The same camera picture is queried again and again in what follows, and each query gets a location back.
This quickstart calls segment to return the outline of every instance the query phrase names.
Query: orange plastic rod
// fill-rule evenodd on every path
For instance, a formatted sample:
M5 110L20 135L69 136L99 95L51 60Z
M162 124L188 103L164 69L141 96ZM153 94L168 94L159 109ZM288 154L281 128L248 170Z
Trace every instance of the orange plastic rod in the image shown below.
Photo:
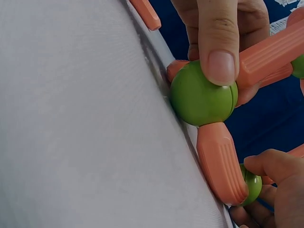
M261 82L260 88L278 82L284 78L287 78L292 74L292 72L293 66L291 65L291 63L288 63L279 70L264 78Z
M155 31L162 26L160 18L158 17L157 13L155 12L148 0L129 1L136 9L139 16L141 16L148 29L150 29L151 31Z
M253 86L303 54L303 37L304 20L301 20L242 51L238 87Z
M214 194L227 205L239 205L248 196L248 187L238 163L230 132L224 123L198 129L197 151L201 169Z
M298 146L291 150L290 152L287 152L288 154L297 157L297 158L304 158L304 144L301 146ZM263 179L263 184L273 184L274 181L270 179L268 176L262 177Z
M167 66L167 79L171 83L173 78L176 76L177 72L182 69L189 61L187 60L174 60Z

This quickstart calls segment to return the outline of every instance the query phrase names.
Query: skin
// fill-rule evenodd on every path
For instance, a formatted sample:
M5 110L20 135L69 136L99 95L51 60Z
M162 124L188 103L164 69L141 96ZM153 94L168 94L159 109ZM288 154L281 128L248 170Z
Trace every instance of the skin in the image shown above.
M275 209L271 212L257 201L231 208L241 228L302 228L304 224L304 159L277 150L267 150L244 160L247 170L268 176L277 188L263 185L259 198Z
M188 58L200 60L206 78L220 86L234 83L239 73L239 51L269 36L269 18L263 0L171 0L186 25ZM258 85L246 91L250 100Z

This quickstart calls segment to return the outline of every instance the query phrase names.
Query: white fabric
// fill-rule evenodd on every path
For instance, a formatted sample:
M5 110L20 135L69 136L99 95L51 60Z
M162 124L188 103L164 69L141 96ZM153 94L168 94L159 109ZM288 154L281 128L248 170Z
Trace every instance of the white fabric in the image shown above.
M232 226L131 18L116 0L0 0L1 228Z

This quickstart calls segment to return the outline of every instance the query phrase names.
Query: green ball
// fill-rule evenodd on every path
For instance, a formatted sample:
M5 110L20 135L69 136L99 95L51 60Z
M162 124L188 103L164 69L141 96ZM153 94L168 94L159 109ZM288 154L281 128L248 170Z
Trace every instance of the green ball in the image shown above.
M293 76L304 79L304 55L299 56L291 62L293 65Z
M249 195L246 198L246 200L241 204L241 206L246 206L252 202L254 202L261 190L262 190L262 178L260 176L256 176L253 173L249 172L248 170L246 170L244 164L240 164L241 167L241 171L243 174L243 178L248 186L248 190L249 190Z
M211 83L204 76L199 61L184 66L170 88L174 111L183 121L194 126L225 121L233 112L237 98L236 83L231 86Z

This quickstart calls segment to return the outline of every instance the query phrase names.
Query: blue background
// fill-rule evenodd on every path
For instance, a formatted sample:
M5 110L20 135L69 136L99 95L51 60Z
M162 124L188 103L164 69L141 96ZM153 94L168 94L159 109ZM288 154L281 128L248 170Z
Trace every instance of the blue background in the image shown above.
M188 38L181 19L170 0L150 0L161 18L162 33L176 59L187 59ZM265 0L270 23L287 17L298 2L281 6ZM240 162L249 155L275 148L289 151L304 143L304 99L299 80L289 77L259 90L246 105L237 108L226 120L235 141Z

